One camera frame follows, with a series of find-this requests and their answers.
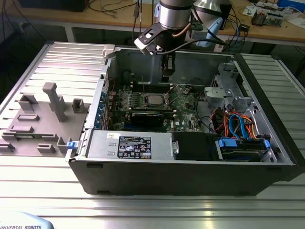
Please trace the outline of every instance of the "table leg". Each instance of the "table leg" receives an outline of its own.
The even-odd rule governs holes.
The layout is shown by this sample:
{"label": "table leg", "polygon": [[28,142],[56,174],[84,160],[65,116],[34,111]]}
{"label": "table leg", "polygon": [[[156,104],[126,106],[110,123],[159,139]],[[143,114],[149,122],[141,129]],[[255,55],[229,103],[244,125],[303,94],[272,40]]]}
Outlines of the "table leg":
{"label": "table leg", "polygon": [[65,26],[65,31],[66,31],[68,42],[75,42],[75,37],[74,37],[72,27],[71,26]]}

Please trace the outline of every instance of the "power supply label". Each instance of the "power supply label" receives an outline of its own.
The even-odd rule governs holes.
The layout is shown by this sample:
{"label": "power supply label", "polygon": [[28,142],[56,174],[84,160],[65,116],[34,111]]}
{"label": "power supply label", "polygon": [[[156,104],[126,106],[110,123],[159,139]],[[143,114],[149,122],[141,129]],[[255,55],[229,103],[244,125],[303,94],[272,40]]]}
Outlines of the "power supply label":
{"label": "power supply label", "polygon": [[151,138],[120,136],[118,158],[151,159],[152,158]]}

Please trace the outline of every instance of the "workbench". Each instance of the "workbench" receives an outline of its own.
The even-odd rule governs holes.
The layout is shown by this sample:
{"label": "workbench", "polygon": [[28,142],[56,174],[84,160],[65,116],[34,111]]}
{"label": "workbench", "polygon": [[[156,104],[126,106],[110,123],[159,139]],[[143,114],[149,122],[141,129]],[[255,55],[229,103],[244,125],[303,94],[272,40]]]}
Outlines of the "workbench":
{"label": "workbench", "polygon": [[[56,83],[66,102],[77,97],[91,104],[104,65],[103,48],[84,43],[44,45],[0,104],[0,135],[20,109],[17,101],[23,94],[49,101],[42,91],[45,82]],[[305,129],[300,124],[305,115],[304,88],[288,69],[289,74],[279,74],[284,67],[271,56],[244,58],[305,155]],[[266,80],[271,77],[266,76],[268,62],[273,65],[271,80]],[[283,93],[277,92],[290,96],[281,99]],[[0,187],[0,211],[28,212],[51,221],[56,229],[303,229],[305,224],[305,174],[275,183],[256,197],[89,195],[63,157],[1,156]]]}
{"label": "workbench", "polygon": [[[246,41],[305,46],[305,29],[295,26],[287,21],[284,21],[281,27],[267,25],[262,27],[253,26],[251,24],[251,17],[242,14],[244,8],[247,5],[250,5],[250,2],[247,0],[232,0],[232,2],[234,4],[236,16],[243,24],[250,26]],[[103,0],[103,4],[107,3],[113,3],[113,1]],[[124,0],[122,3],[110,6],[108,9],[115,9],[129,4],[133,4],[133,0]],[[92,7],[98,10],[101,9],[98,0],[92,4]],[[10,0],[7,2],[6,9],[11,21],[16,23],[26,22],[18,13],[14,5],[10,3]],[[102,12],[93,11],[89,8],[85,9],[85,11],[81,13],[60,10],[21,8],[20,6],[19,9],[22,14],[33,24],[57,25],[64,27],[69,42],[75,42],[73,28],[76,27],[101,30],[132,31],[133,26],[134,6],[118,10],[117,18],[105,15]],[[143,4],[142,28],[148,28],[151,25],[151,18],[152,5]],[[140,20],[138,19],[135,31],[139,31],[139,21]],[[235,30],[231,23],[227,23],[225,29],[218,32],[218,36],[223,40],[231,39],[234,34]]]}

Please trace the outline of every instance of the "floor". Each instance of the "floor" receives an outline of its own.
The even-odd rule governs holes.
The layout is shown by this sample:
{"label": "floor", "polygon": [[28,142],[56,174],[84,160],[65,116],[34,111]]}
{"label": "floor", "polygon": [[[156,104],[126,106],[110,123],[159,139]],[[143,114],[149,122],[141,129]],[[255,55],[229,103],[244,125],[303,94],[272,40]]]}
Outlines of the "floor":
{"label": "floor", "polygon": [[[45,40],[66,42],[67,38],[63,27],[34,25]],[[74,29],[77,42],[110,43],[117,45],[131,45],[131,33],[127,31],[102,31],[95,29]],[[15,85],[23,72],[27,69],[40,48],[45,43],[37,32],[30,26],[25,26],[23,34],[12,34],[5,42],[0,44],[0,102]],[[235,49],[234,52],[249,53],[251,42]],[[212,51],[214,46],[206,48]],[[277,45],[271,52],[278,56],[287,67],[295,73],[300,62],[305,57],[293,46]],[[305,85],[305,71],[299,76],[299,81]]]}

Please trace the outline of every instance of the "circuit board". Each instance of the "circuit board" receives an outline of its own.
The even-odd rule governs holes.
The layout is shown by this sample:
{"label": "circuit board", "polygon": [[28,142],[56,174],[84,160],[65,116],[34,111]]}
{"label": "circuit board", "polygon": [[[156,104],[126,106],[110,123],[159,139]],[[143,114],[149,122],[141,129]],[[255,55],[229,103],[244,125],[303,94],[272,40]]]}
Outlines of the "circuit board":
{"label": "circuit board", "polygon": [[[198,93],[190,88],[175,86],[170,94],[133,92],[124,86],[112,97],[111,130],[170,133],[172,131],[201,132],[195,106]],[[159,127],[134,126],[128,119],[132,112],[161,114]]]}

